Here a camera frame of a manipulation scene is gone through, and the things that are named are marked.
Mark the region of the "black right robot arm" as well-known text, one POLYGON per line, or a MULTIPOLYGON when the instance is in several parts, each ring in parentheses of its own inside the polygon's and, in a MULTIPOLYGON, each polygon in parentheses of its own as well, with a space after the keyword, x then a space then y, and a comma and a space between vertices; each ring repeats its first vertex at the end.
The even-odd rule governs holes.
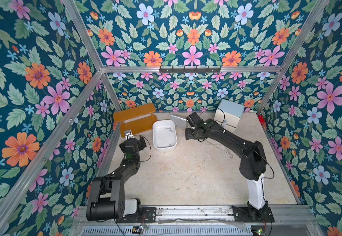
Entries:
POLYGON ((241 159, 239 171, 247 180, 248 205, 256 210, 262 209, 267 204, 263 186, 267 160, 262 143, 242 139, 212 119, 204 121, 195 112, 187 116, 186 120, 190 125, 186 129, 186 140, 203 142, 212 139, 233 151, 241 159))

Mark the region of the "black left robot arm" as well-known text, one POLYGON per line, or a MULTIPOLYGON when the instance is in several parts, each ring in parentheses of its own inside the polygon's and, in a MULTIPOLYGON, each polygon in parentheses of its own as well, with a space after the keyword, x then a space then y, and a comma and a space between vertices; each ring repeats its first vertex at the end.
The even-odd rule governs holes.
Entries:
POLYGON ((129 138, 120 145, 124 157, 112 173, 96 177, 91 183, 87 202, 88 221, 118 220, 124 217, 126 208, 126 181, 140 168, 140 151, 147 147, 144 137, 129 138))

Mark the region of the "white plastic storage tray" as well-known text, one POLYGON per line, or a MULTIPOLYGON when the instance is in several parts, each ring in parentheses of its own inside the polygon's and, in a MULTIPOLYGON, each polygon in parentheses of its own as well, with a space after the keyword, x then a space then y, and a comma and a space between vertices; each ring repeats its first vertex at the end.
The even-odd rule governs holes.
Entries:
POLYGON ((172 151, 178 140, 175 123, 172 120, 156 121, 152 126, 153 145, 158 151, 172 151))

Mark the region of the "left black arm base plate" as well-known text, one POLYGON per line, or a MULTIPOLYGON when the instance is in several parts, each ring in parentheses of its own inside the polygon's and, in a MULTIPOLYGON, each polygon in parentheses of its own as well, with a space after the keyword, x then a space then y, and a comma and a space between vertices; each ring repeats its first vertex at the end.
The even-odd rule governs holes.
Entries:
POLYGON ((156 221, 156 207, 143 207, 134 214, 117 219, 117 223, 154 223, 156 221))

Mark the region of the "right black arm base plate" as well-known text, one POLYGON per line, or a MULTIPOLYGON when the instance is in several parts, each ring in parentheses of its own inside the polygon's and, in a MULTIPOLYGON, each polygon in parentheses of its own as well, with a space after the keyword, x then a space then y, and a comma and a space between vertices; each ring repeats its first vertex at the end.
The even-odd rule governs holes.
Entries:
POLYGON ((265 204, 261 209, 251 205, 232 206, 235 221, 245 223, 274 223, 275 219, 271 208, 265 204))

